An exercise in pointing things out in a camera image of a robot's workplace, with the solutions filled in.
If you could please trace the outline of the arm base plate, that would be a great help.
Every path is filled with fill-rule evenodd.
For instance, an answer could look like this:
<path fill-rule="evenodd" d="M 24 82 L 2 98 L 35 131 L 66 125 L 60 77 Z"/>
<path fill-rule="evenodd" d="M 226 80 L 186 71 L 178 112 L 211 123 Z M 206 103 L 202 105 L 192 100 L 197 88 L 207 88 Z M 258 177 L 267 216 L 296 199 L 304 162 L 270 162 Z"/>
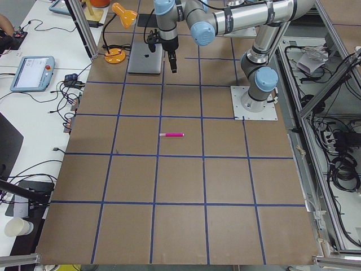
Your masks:
<path fill-rule="evenodd" d="M 267 100 L 257 102 L 248 93 L 248 86 L 231 86 L 235 120 L 278 121 L 275 104 L 277 98 L 268 94 Z"/>

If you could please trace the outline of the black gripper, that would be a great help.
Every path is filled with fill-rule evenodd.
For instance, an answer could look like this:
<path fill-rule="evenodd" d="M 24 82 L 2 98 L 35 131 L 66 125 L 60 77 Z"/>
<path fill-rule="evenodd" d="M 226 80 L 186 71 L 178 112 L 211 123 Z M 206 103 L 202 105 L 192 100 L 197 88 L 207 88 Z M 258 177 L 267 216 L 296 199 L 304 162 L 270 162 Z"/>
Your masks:
<path fill-rule="evenodd" d="M 170 63 L 170 68 L 172 73 L 177 73 L 177 57 L 175 51 L 177 50 L 179 46 L 178 37 L 171 40 L 165 40 L 162 38 L 159 38 L 160 43 L 162 44 L 162 48 L 164 51 L 168 54 L 168 60 Z"/>

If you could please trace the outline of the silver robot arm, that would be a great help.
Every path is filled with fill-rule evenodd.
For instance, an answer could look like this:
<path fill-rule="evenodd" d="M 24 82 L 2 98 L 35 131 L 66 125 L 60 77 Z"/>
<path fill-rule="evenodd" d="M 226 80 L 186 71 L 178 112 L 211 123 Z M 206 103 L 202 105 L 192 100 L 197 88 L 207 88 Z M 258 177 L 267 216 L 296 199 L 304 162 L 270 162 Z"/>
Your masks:
<path fill-rule="evenodd" d="M 204 1 L 154 1 L 153 5 L 157 29 L 146 40 L 152 52 L 161 44 L 172 72 L 177 71 L 178 22 L 186 21 L 199 46 L 210 44 L 219 35 L 258 27 L 252 47 L 241 58 L 241 68 L 250 83 L 241 104 L 250 112 L 261 112 L 278 83 L 277 73 L 267 66 L 271 51 L 278 45 L 285 23 L 307 13 L 314 1 L 260 1 L 215 8 L 212 13 L 207 12 L 210 6 Z"/>

